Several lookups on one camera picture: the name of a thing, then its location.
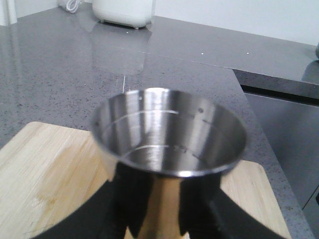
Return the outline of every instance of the stainless steel cabinet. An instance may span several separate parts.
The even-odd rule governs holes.
[[[319,185],[319,107],[253,94],[246,97],[319,238],[319,205],[312,198]]]

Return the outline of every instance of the power cord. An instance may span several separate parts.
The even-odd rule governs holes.
[[[70,13],[76,13],[81,0],[57,0],[58,4]]]

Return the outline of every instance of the white kettle base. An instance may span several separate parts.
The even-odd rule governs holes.
[[[155,0],[93,0],[92,8],[102,22],[140,28],[151,23]]]

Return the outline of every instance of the wooden cutting board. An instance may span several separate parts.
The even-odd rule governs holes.
[[[27,124],[0,150],[0,238],[40,234],[78,209],[106,178],[90,132]],[[256,220],[291,238],[261,165],[241,161],[221,188]]]

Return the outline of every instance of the gray countertop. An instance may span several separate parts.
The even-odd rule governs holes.
[[[100,24],[89,8],[83,4],[76,15],[54,8],[0,27],[0,147],[30,121],[88,129],[94,107],[123,91],[199,94],[245,121],[251,138],[245,159],[265,168],[292,238],[314,238],[235,74],[213,66],[228,52],[213,43],[215,28],[157,17],[134,30]],[[242,51],[254,56],[252,48]],[[239,63],[237,53],[228,57]]]

